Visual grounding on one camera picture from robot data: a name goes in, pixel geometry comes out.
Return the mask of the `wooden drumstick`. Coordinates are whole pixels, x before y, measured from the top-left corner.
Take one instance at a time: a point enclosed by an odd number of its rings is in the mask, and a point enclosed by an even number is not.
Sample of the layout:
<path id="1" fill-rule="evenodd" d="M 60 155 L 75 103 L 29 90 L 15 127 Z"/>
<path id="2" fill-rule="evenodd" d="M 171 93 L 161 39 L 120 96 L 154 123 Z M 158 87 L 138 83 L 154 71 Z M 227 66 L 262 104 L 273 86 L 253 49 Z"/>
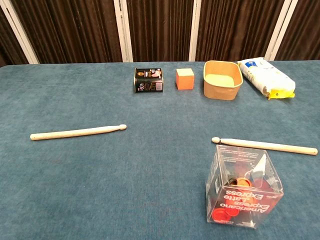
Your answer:
<path id="1" fill-rule="evenodd" d="M 120 124 L 120 125 L 114 125 L 114 126 L 102 126 L 102 127 L 77 129 L 77 130 L 33 133 L 30 135 L 30 139 L 32 141 L 39 141 L 39 140 L 48 140 L 48 139 L 70 138 L 70 137 L 78 137 L 78 136 L 104 134 L 104 133 L 110 133 L 114 131 L 123 131 L 126 128 L 127 128 L 126 124 Z"/>
<path id="2" fill-rule="evenodd" d="M 265 150 L 290 152 L 290 153 L 305 154 L 305 155 L 312 155 L 312 156 L 316 156 L 318 154 L 318 150 L 312 147 L 303 147 L 303 146 L 233 139 L 233 138 L 220 138 L 216 136 L 213 137 L 211 141 L 215 144 L 225 144 L 225 145 L 238 146 L 238 147 L 244 147 L 244 148 L 265 149 Z"/>

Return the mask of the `black tin can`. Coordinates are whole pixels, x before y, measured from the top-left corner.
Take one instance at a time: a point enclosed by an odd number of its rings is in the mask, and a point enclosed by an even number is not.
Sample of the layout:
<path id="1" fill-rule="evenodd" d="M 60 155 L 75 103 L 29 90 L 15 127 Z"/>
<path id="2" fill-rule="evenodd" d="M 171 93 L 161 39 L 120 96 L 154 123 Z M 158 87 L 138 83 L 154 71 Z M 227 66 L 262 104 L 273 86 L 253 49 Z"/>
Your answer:
<path id="1" fill-rule="evenodd" d="M 164 77 L 161 68 L 135 68 L 133 78 L 136 93 L 162 92 Z"/>

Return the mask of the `blue velvet table cloth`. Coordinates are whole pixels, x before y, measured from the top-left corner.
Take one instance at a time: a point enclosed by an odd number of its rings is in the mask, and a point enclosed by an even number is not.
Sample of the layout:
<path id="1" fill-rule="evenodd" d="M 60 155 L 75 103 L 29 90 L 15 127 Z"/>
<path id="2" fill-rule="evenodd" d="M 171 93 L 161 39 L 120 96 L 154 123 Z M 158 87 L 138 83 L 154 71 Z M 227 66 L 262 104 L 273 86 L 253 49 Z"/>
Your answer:
<path id="1" fill-rule="evenodd" d="M 294 98 L 247 81 L 232 101 L 206 98 L 203 62 L 0 67 L 0 240 L 320 240 L 320 60 L 273 65 Z M 163 91 L 135 92 L 135 68 L 161 68 Z M 178 90 L 185 68 L 194 87 Z M 319 153 L 270 151 L 284 196 L 257 229 L 233 227 L 206 218 L 212 137 Z"/>

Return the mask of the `orange wooden cube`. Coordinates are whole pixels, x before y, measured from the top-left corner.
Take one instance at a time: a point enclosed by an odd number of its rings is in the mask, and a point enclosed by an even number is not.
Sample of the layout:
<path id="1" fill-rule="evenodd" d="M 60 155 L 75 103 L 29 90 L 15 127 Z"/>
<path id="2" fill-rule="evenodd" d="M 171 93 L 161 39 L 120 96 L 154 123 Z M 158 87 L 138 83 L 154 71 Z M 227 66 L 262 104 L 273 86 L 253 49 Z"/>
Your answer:
<path id="1" fill-rule="evenodd" d="M 176 86 L 178 90 L 192 90 L 194 82 L 195 74 L 191 68 L 176 69 Z"/>

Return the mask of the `brown paper bowl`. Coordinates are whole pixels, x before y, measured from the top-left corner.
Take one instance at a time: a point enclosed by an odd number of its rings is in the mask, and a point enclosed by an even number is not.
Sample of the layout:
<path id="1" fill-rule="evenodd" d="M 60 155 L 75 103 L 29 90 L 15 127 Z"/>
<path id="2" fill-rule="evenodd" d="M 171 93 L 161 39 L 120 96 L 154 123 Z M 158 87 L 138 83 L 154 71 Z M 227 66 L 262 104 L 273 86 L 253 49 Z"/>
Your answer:
<path id="1" fill-rule="evenodd" d="M 210 99 L 231 101 L 243 84 L 238 64 L 231 61 L 209 60 L 203 68 L 204 95 Z"/>

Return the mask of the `dark brown curtain panel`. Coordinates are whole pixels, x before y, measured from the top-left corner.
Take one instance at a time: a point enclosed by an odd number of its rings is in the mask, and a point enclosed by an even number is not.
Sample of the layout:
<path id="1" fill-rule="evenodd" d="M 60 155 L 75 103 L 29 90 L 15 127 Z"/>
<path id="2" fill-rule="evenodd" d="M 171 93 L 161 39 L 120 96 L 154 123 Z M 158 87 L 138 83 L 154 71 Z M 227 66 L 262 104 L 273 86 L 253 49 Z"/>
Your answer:
<path id="1" fill-rule="evenodd" d="M 264 57 L 285 0 L 201 0 L 195 60 Z"/>
<path id="2" fill-rule="evenodd" d="M 41 64 L 122 62 L 114 0 L 10 0 Z"/>
<path id="3" fill-rule="evenodd" d="M 194 0 L 126 0 L 135 62 L 189 60 Z"/>
<path id="4" fill-rule="evenodd" d="M 28 60 L 0 7 L 0 68 L 7 65 L 24 65 Z"/>
<path id="5" fill-rule="evenodd" d="M 298 0 L 275 60 L 320 60 L 320 0 Z"/>

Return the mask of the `clear plastic capsule box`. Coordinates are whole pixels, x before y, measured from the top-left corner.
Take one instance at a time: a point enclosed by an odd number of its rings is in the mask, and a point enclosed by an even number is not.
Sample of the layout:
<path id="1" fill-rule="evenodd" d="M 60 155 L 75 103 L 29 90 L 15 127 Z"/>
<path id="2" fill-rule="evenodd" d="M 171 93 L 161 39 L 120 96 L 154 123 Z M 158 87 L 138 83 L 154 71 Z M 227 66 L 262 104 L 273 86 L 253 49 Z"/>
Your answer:
<path id="1" fill-rule="evenodd" d="M 207 222 L 255 229 L 283 196 L 266 150 L 216 146 L 205 184 Z"/>

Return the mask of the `white wet wipes pack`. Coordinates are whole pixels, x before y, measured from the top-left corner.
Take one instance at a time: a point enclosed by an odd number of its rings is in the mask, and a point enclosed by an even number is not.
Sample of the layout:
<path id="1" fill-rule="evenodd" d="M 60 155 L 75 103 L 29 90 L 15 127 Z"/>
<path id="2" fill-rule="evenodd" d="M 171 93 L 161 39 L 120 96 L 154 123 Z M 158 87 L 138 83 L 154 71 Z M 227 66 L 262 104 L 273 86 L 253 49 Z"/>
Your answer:
<path id="1" fill-rule="evenodd" d="M 237 62 L 242 74 L 270 99 L 295 97 L 296 83 L 263 57 L 255 57 Z"/>

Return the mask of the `white partition frame post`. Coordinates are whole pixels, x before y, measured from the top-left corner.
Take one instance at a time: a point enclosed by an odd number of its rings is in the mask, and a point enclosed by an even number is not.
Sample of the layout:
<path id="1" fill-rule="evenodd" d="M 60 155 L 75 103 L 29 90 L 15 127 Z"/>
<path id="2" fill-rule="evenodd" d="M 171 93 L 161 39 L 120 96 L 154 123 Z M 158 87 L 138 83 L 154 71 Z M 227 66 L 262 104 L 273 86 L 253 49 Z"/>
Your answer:
<path id="1" fill-rule="evenodd" d="M 133 62 L 127 0 L 113 0 L 122 61 Z"/>
<path id="2" fill-rule="evenodd" d="M 0 7 L 29 64 L 39 64 L 39 59 L 27 36 L 11 0 L 0 0 Z"/>
<path id="3" fill-rule="evenodd" d="M 189 62 L 194 62 L 196 60 L 201 6 L 202 6 L 202 0 L 193 0 L 189 56 L 188 56 Z"/>
<path id="4" fill-rule="evenodd" d="M 264 59 L 274 61 L 299 0 L 284 0 Z"/>

